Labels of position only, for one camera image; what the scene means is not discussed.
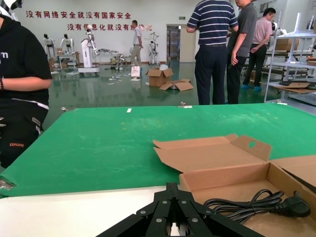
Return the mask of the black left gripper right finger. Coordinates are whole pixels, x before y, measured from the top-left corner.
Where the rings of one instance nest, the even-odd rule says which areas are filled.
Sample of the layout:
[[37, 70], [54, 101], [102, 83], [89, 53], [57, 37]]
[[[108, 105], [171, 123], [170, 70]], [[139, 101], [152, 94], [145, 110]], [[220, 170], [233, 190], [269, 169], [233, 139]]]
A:
[[258, 232], [196, 202], [172, 184], [172, 215], [180, 234], [190, 237], [261, 237]]

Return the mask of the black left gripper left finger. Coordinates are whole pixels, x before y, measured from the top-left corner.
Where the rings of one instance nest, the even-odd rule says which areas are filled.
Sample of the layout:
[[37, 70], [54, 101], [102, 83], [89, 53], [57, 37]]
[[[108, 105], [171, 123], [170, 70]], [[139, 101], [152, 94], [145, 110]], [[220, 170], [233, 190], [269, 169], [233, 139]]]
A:
[[100, 237], [165, 237], [171, 233], [174, 213], [174, 183], [156, 192], [154, 200], [109, 229]]

